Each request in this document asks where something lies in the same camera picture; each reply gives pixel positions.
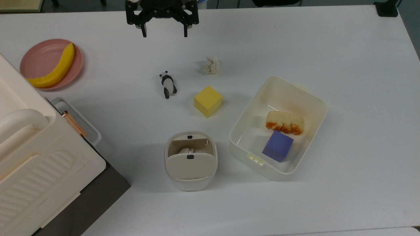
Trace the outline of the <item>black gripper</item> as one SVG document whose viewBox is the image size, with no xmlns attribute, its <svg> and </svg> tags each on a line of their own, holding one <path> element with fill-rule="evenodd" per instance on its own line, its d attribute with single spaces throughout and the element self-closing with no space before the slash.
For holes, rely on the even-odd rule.
<svg viewBox="0 0 420 236">
<path fill-rule="evenodd" d="M 183 24 L 183 36 L 188 28 L 199 23 L 196 0 L 126 0 L 126 21 L 129 25 L 141 26 L 143 37 L 147 37 L 146 23 L 152 18 L 173 18 Z"/>
</svg>

